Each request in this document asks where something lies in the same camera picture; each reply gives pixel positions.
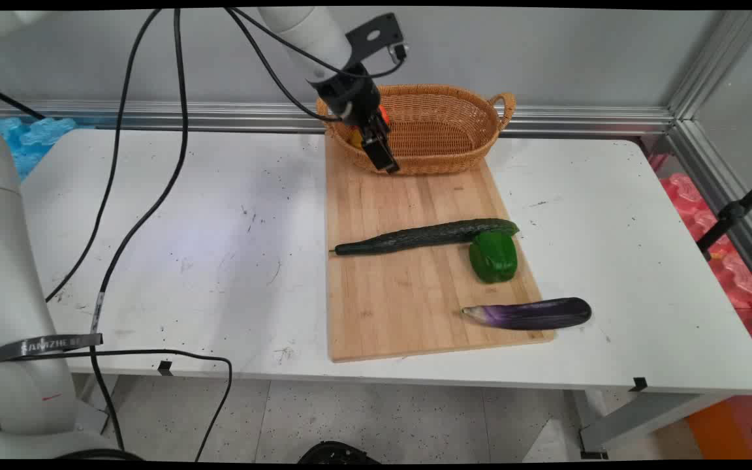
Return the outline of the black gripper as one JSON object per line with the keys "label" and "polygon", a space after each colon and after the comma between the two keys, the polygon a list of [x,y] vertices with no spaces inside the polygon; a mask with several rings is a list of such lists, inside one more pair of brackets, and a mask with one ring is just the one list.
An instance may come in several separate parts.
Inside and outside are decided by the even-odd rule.
{"label": "black gripper", "polygon": [[358,126],[361,148],[376,170],[393,174],[400,165],[389,147],[388,133],[384,133],[384,112],[380,107],[380,92],[363,63],[347,65],[345,74],[335,74],[323,81],[311,82],[311,87],[334,117],[320,111],[315,117],[324,122],[340,121]]}

